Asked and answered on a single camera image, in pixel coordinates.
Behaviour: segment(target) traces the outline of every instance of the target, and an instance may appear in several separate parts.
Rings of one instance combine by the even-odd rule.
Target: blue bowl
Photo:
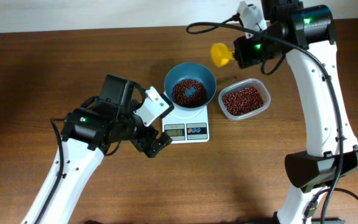
[[[203,84],[206,90],[207,100],[202,106],[196,108],[187,108],[184,106],[179,106],[175,102],[173,102],[173,87],[175,87],[175,85],[178,84],[180,81],[187,79],[196,80],[199,83]],[[175,66],[168,72],[167,77],[165,77],[164,89],[165,94],[173,102],[176,108],[185,111],[196,111],[207,105],[212,100],[212,98],[214,98],[214,95],[216,93],[216,80],[212,72],[209,71],[209,69],[204,65],[194,62],[186,62]]]

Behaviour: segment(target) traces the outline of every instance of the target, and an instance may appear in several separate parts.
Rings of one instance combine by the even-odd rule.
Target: bowl
[[[258,91],[258,93],[262,97],[265,104],[256,110],[253,110],[246,114],[242,114],[240,116],[231,115],[227,111],[226,107],[224,106],[222,98],[229,93],[233,93],[233,92],[236,92],[236,91],[248,88],[248,87],[252,87],[252,86]],[[241,82],[237,82],[231,86],[226,87],[224,90],[222,90],[220,92],[219,99],[218,99],[219,105],[221,106],[221,109],[222,109],[224,115],[226,115],[226,117],[231,121],[239,121],[239,120],[250,118],[252,116],[255,116],[255,115],[261,113],[262,111],[266,110],[269,107],[271,100],[272,99],[270,97],[270,93],[267,91],[265,85],[261,81],[254,79],[254,78],[249,78],[249,79],[243,80]]]
[[[207,100],[202,106],[196,108],[187,108],[184,106],[177,105],[172,99],[173,88],[176,84],[183,80],[196,80],[201,83],[207,95]],[[213,98],[216,93],[216,80],[214,75],[207,67],[202,64],[194,62],[185,62],[173,67],[165,77],[164,82],[165,94],[173,102],[175,108],[184,110],[184,111],[196,111],[200,110],[203,106],[207,105]]]

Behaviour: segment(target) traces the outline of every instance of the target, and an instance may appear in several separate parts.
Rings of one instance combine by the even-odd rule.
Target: bowl of beans
[[[250,78],[226,87],[218,101],[226,117],[238,121],[266,110],[271,97],[261,81]]]
[[[204,65],[186,62],[168,72],[164,89],[176,108],[196,111],[207,105],[214,97],[216,80]]]

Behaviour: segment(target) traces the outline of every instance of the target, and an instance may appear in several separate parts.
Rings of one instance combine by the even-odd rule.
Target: red bean
[[[191,87],[196,91],[191,96],[185,96],[186,90]],[[173,87],[172,99],[177,105],[196,108],[207,101],[206,90],[203,84],[196,80],[183,80]]]
[[[234,93],[226,94],[222,101],[227,111],[234,116],[240,116],[263,107],[265,102],[252,86]]]

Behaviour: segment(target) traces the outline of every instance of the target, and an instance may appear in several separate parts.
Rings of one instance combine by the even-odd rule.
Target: wooden table
[[[0,34],[0,223],[21,222],[49,171],[57,148],[50,118],[64,117],[98,95],[107,74],[162,92],[167,72],[182,62],[210,68],[218,93],[257,78],[269,90],[272,104],[258,116],[232,122],[215,97],[208,105],[209,142],[171,145],[155,159],[126,142],[92,175],[70,223],[90,218],[103,223],[219,223],[271,217],[290,185],[284,157],[305,150],[305,122],[287,63],[269,77],[260,74],[259,66],[213,66],[211,44],[232,45],[241,35],[227,29],[190,35],[184,27]],[[358,138],[358,20],[337,21],[337,36],[343,98]],[[161,120],[154,125],[161,129]],[[358,172],[342,179],[339,187],[358,195]],[[358,223],[358,203],[335,193],[328,216]]]

